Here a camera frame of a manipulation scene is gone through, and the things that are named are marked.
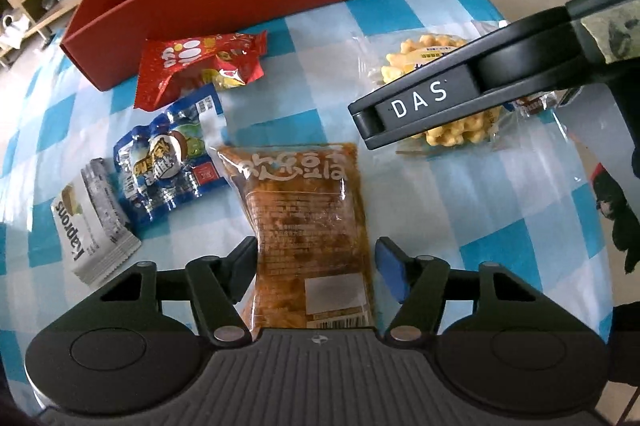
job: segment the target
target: crosshair symbol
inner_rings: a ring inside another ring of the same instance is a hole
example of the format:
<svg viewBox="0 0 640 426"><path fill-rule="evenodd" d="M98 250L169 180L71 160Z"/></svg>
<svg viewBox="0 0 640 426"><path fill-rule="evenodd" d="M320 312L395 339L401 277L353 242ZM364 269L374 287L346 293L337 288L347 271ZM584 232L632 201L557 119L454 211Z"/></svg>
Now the crosshair symbol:
<svg viewBox="0 0 640 426"><path fill-rule="evenodd" d="M320 334L316 334L311 338L311 341L316 343L316 345L323 345L324 343L329 341L329 338L327 336L321 336Z"/></svg>

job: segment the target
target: table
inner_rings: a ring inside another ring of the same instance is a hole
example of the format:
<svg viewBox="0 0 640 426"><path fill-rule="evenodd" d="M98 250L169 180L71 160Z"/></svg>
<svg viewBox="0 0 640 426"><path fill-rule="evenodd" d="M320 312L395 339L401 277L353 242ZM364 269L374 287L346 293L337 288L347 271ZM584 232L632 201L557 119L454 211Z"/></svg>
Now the table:
<svg viewBox="0 0 640 426"><path fill-rule="evenodd" d="M363 37L416 28L474 38L501 21L488 0L351 0L252 27L269 32L266 75L222 92L228 134L240 145L360 142L372 244L389 236L408 254L436 255L453 268L497 261L606 337L612 297L602 229L574 144L553 113L521 120L502 151L427 161L400 157L394 146L367 151L347 110L372 88L359 73ZM0 178L0 352L28 411L34 400L22 363L31 338L90 292L66 268L50 201L89 159L111 157L117 139L152 119L132 109L135 87L132 78L97 91L56 41L22 101ZM226 255L249 234L224 187L142 231L143 247L124 267L148 259L182 268ZM374 285L383 325L398 305L379 277ZM193 327L186 303L163 311ZM468 302L447 304L444 324L468 311Z"/></svg>

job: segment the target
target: red logo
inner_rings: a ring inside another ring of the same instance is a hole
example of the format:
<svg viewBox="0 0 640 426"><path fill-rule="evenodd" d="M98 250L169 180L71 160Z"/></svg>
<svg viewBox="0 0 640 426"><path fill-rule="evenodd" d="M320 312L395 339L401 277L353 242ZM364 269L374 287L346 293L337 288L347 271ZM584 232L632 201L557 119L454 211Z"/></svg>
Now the red logo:
<svg viewBox="0 0 640 426"><path fill-rule="evenodd" d="M196 179L198 180L198 183L200 185L218 180L220 178L218 172L216 171L216 168L214 168L213 164L210 162L194 167L193 173L196 175Z"/></svg>

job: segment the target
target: floor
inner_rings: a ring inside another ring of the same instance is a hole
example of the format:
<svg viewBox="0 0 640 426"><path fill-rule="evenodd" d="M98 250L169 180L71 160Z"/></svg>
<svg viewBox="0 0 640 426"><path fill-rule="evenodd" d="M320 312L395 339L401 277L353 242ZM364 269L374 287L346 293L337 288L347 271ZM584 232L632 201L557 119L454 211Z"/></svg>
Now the floor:
<svg viewBox="0 0 640 426"><path fill-rule="evenodd" d="M536 12L563 5L570 0L491 1L506 19L509 21L515 21L531 14L535 14ZM42 53L40 49L42 40L39 37L35 36L25 44L25 51L23 51L22 55L18 58L12 68L10 70L0 71L0 164L4 157L6 144L14 134L18 114L21 108L18 104L13 103L12 99L23 97L30 79L38 67L40 55ZM597 159L584 147L580 148L579 151L583 157L583 162L585 163L587 172L593 171L594 165L597 164ZM609 221L604 220L604 229L606 236L610 237L611 229ZM620 255L617 251L610 249L610 258L612 259L610 261L618 261L619 256ZM622 272L622 270L620 269L620 266L616 265L613 272ZM639 298L640 291L632 300L638 300ZM614 299L616 302L626 302L630 300L626 294L614 294ZM612 424L615 424L623 413L623 410L635 390L635 388L627 385L609 383L600 403L598 404L598 410L605 418L607 418L607 420ZM640 420L640 405L637 404L634 407L629 417Z"/></svg>

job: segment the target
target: black device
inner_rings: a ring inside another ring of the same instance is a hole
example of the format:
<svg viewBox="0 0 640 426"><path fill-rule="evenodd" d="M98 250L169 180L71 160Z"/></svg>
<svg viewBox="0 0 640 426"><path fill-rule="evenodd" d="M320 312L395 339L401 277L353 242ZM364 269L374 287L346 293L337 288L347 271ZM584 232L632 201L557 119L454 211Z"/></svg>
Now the black device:
<svg viewBox="0 0 640 426"><path fill-rule="evenodd" d="M367 148L540 91L609 85L640 175L640 0L572 0L440 57L349 106Z"/></svg>
<svg viewBox="0 0 640 426"><path fill-rule="evenodd" d="M264 329L232 303L257 241L185 269L141 261L42 330L25 367L50 425L605 424L600 337L510 271L409 258L388 237L378 270L402 306L375 329ZM162 315L191 302L199 336ZM437 335L447 300L474 312Z"/></svg>

